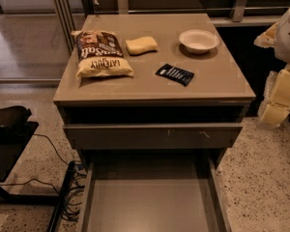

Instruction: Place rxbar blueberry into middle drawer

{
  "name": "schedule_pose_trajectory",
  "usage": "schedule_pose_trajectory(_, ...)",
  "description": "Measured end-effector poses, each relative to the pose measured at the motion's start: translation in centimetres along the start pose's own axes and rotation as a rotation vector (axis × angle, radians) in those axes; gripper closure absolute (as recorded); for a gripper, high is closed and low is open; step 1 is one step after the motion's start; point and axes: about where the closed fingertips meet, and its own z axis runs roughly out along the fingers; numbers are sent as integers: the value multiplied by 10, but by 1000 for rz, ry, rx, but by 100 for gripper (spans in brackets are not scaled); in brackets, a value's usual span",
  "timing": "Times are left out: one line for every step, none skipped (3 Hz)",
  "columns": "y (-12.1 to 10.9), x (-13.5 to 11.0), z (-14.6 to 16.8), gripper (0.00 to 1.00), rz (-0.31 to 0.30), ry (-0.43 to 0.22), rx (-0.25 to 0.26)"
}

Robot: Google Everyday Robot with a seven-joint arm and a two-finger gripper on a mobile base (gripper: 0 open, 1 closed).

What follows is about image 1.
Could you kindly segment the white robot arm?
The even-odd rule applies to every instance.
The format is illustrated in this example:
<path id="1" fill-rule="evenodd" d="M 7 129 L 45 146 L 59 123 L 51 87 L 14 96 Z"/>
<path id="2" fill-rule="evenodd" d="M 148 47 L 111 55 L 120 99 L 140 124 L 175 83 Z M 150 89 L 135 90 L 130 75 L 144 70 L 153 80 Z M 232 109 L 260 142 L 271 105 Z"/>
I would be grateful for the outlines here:
<path id="1" fill-rule="evenodd" d="M 270 72 L 264 100 L 258 110 L 261 124 L 277 128 L 290 115 L 290 8 L 278 22 L 259 35 L 254 44 L 263 48 L 272 47 L 275 58 L 286 64 L 283 70 Z"/>

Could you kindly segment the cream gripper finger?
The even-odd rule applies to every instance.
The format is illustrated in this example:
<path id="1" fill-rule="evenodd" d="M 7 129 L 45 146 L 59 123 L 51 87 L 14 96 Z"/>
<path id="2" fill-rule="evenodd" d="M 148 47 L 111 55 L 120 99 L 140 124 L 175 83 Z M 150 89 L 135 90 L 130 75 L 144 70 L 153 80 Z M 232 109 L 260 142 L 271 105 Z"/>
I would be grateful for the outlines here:
<path id="1" fill-rule="evenodd" d="M 269 27 L 265 32 L 263 32 L 254 40 L 254 44 L 263 48 L 275 47 L 277 26 L 278 23 L 274 23 L 271 27 Z"/>
<path id="2" fill-rule="evenodd" d="M 290 72 L 270 72 L 267 77 L 264 100 L 260 104 L 260 121 L 279 127 L 290 114 Z"/>

